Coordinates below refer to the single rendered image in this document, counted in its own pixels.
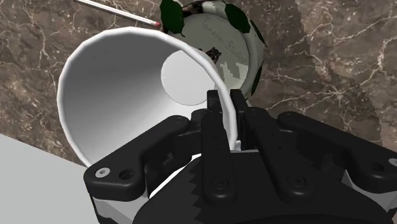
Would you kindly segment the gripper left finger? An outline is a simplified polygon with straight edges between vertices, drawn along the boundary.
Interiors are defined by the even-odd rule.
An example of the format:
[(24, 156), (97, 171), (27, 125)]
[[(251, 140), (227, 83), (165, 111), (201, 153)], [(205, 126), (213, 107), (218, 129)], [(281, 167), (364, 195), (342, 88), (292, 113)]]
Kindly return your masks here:
[(151, 193), (196, 153), (201, 155), (202, 198), (212, 207), (232, 204), (237, 184), (218, 92), (191, 118), (172, 115), (89, 167), (83, 180), (96, 199), (130, 202)]

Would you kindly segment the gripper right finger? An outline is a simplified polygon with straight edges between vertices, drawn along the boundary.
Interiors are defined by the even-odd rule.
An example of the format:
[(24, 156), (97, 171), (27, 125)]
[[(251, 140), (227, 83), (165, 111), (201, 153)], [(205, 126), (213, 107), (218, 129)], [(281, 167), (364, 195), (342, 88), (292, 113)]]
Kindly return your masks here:
[(280, 198), (306, 203), (317, 189), (336, 189), (311, 169), (325, 155), (337, 159), (348, 185), (380, 205), (397, 205), (397, 153), (308, 116), (284, 112), (272, 118), (249, 107), (242, 92), (230, 97), (243, 146), (256, 147)]

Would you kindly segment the white pencil with red tip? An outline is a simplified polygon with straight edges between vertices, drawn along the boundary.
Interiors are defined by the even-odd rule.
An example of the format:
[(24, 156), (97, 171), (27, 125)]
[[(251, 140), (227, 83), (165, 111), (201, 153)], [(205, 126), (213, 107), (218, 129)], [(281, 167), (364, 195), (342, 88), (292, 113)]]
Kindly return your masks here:
[(91, 8), (95, 8), (95, 9), (98, 9), (101, 11), (105, 11), (107, 13), (111, 13), (111, 14), (114, 14), (117, 16), (121, 16), (123, 18), (127, 18), (129, 20), (136, 20), (138, 22), (150, 25), (152, 27), (160, 27), (160, 22), (135, 15), (135, 14), (129, 13), (127, 11), (119, 10), (119, 9), (107, 6), (105, 4), (95, 2), (93, 0), (73, 0), (73, 1), (75, 1), (79, 4), (83, 4), (85, 6), (89, 6)]

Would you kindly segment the white cup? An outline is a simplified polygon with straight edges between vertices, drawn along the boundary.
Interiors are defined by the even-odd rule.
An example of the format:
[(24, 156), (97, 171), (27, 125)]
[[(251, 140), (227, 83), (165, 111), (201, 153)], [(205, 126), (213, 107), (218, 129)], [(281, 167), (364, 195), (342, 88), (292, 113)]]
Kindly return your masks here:
[(235, 109), (212, 60), (163, 32), (122, 27), (92, 36), (69, 56), (57, 106), (69, 144), (91, 166), (168, 116), (190, 117), (212, 89), (234, 147)]

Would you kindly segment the white and green patterned bowl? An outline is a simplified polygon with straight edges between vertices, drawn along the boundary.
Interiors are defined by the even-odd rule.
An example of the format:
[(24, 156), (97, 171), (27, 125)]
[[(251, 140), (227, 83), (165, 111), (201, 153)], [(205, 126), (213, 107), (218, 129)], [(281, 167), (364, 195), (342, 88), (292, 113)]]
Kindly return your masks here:
[(267, 47), (254, 22), (225, 1), (197, 0), (185, 6), (171, 1), (160, 4), (160, 30), (206, 53), (227, 88), (252, 96)]

